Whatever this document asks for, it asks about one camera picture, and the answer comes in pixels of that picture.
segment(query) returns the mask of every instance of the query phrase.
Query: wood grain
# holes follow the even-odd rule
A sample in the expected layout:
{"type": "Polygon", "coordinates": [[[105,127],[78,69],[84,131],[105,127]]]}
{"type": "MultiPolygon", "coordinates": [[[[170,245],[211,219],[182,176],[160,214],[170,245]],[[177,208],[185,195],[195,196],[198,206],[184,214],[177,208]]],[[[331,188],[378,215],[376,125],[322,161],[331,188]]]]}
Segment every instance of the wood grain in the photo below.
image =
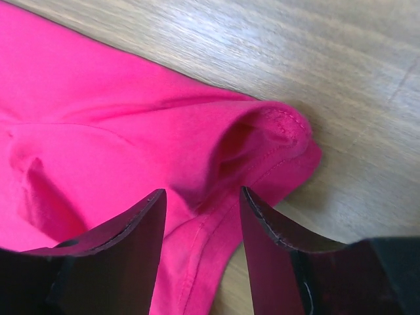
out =
{"type": "MultiPolygon", "coordinates": [[[[206,83],[290,102],[324,159],[277,209],[342,242],[420,234],[420,1],[11,2],[206,83]]],[[[252,314],[243,248],[212,314],[252,314]]]]}

